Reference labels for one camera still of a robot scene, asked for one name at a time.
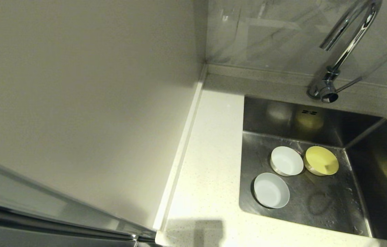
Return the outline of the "beige cabinet side panel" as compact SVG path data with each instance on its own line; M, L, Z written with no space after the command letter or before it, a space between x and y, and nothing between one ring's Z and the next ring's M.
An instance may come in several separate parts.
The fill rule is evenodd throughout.
M0 0L0 165L153 230L208 0Z

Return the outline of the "stainless steel appliance front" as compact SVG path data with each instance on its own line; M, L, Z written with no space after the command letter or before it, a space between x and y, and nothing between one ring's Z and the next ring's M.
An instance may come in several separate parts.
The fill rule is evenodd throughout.
M111 216L0 166L0 206L25 215L78 226L156 238L156 232ZM132 241L36 233L0 226L0 247L161 247Z

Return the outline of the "yellow plastic bowl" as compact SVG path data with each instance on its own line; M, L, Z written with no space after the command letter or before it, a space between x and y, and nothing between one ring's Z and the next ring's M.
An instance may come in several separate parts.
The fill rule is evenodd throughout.
M336 156L324 147L309 147L303 157L304 166L309 172L317 176L334 175L339 170Z

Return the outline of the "stainless steel sink basin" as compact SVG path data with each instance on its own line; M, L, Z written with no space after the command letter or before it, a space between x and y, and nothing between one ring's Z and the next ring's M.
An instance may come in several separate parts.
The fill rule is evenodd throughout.
M274 148L304 156L313 146L339 161L334 175L303 169L282 177L290 190L281 209L262 206L255 178L272 173ZM311 105L244 97L239 206L251 214L387 240L387 119Z

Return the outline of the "white plastic bowl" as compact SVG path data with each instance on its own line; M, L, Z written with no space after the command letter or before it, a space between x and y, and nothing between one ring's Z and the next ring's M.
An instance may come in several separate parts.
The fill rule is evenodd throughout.
M275 147L270 155L270 166L279 175L289 177L303 172L301 155L290 147Z

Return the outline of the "chrome gooseneck kitchen faucet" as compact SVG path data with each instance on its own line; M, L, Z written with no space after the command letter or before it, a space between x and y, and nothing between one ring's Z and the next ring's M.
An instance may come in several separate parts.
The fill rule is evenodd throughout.
M378 13L380 12L382 4L383 0L356 0L355 3L348 8L336 22L334 27L319 46L325 51L330 51L351 26L354 20L361 15L362 12L365 12L362 21L360 21L360 24L354 32L354 35L345 46L336 62L333 65L326 67L326 74L323 75L322 79L316 80L310 84L306 92L310 98L320 100L323 103L333 103L339 98L338 94L340 91L362 80L362 78L359 77L339 89L336 89L334 85L335 80L341 73L341 67L374 23Z

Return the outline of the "pale blue plastic bowl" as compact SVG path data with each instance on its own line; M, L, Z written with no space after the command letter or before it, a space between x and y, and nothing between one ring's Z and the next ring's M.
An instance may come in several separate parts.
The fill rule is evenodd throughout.
M253 182L255 199L267 208L285 207L290 200L290 191L283 179L272 173L262 173Z

